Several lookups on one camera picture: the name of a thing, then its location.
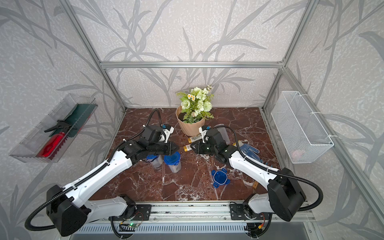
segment white wire basket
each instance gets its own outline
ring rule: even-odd
[[[333,147],[333,141],[298,91],[282,91],[272,118],[292,163],[311,163]]]

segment white flower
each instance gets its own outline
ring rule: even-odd
[[[203,90],[201,90],[204,94],[208,94],[209,93],[209,91],[206,89],[206,88],[204,88]]]
[[[211,109],[212,109],[212,103],[210,103],[210,102],[205,102],[205,103],[204,103],[204,111],[205,111],[205,112],[209,112],[209,111],[211,111]]]
[[[196,98],[204,101],[207,96],[203,93],[202,90],[200,90],[199,93],[196,95]]]
[[[191,89],[190,93],[192,93],[193,95],[196,95],[200,91],[201,91],[201,88],[195,87]]]
[[[188,94],[188,99],[191,99],[192,101],[194,101],[195,100],[195,96],[192,95],[192,94]]]
[[[190,107],[191,103],[189,100],[184,100],[181,102],[181,108],[182,109],[188,109]]]
[[[196,108],[197,108],[198,110],[200,110],[200,111],[204,111],[204,102],[203,102],[203,100],[199,100],[199,101],[197,102]]]

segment transparent plastic tray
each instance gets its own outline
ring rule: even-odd
[[[56,106],[11,152],[10,156],[22,162],[58,162],[64,152],[71,145],[81,128],[88,121],[89,117],[97,108],[95,98],[79,97],[68,94],[58,106]],[[57,124],[58,120],[65,120],[78,104],[81,111],[78,111],[78,118],[70,127],[68,132],[57,144],[52,153],[47,157],[38,156],[39,152],[46,145],[55,132],[44,132]]]

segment blue work glove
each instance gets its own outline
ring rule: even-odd
[[[256,161],[263,163],[263,161],[260,159],[260,157],[257,155],[260,153],[259,149],[252,147],[249,144],[243,144],[240,146],[240,150],[245,154],[248,155],[249,157],[255,159]]]

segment black motor joint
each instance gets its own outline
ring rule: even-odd
[[[163,124],[161,126],[149,125],[144,128],[139,140],[129,140],[122,144],[119,150],[123,151],[130,158],[132,164],[146,158],[148,155],[172,155],[178,151],[179,146],[172,141],[165,143],[160,141],[166,138],[163,129],[170,130],[171,126]]]
[[[191,148],[196,154],[213,155],[221,163],[226,163],[231,155],[237,151],[232,145],[227,145],[221,133],[216,128],[207,125],[202,126],[202,130],[208,130],[204,136],[204,141],[199,140],[191,144]]]

